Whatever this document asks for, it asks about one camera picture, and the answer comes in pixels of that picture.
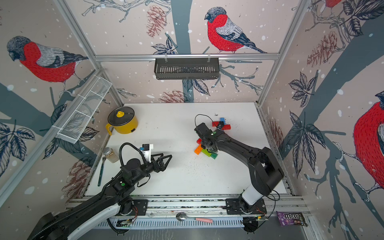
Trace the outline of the lime green lego brick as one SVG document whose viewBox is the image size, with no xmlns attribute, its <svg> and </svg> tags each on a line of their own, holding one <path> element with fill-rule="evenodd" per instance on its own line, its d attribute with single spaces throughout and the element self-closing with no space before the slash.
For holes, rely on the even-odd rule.
<svg viewBox="0 0 384 240">
<path fill-rule="evenodd" d="M 212 154 L 209 153 L 206 149 L 202 149 L 202 153 L 204 153 L 206 156 L 210 157 Z"/>
</svg>

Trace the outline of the orange lego brick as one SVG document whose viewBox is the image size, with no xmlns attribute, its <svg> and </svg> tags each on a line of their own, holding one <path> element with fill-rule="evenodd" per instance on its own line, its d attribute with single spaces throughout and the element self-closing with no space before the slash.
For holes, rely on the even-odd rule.
<svg viewBox="0 0 384 240">
<path fill-rule="evenodd" d="M 199 154 L 202 152 L 202 150 L 203 150 L 202 146 L 199 145 L 199 146 L 194 150 L 194 152 L 195 152 L 196 155 L 199 155 Z"/>
</svg>

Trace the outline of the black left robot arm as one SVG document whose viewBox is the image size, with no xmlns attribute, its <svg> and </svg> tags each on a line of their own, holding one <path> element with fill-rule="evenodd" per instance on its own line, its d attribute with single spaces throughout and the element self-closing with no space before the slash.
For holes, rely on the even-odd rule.
<svg viewBox="0 0 384 240">
<path fill-rule="evenodd" d="M 132 209 L 131 193 L 138 187 L 140 180 L 149 178 L 152 172 L 159 173 L 167 169 L 172 155 L 155 154 L 148 161 L 143 152 L 131 143 L 125 146 L 137 151 L 141 159 L 121 161 L 121 169 L 115 177 L 107 182 L 100 193 L 54 216 L 48 213 L 40 218 L 31 234 L 30 240 L 77 240 L 101 222 L 120 212 L 128 214 Z"/>
</svg>

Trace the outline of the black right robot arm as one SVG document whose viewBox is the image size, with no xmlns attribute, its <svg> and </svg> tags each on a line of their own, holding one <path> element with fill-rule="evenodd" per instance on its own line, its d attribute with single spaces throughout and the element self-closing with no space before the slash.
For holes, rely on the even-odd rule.
<svg viewBox="0 0 384 240">
<path fill-rule="evenodd" d="M 205 123 L 195 127 L 202 140 L 201 145 L 211 153 L 222 151 L 248 167 L 251 185 L 238 199 L 227 199 L 226 209 L 229 215 L 262 213 L 259 205 L 262 198 L 272 193 L 285 174 L 271 149 L 254 148 L 243 144 L 220 129 L 210 130 Z"/>
</svg>

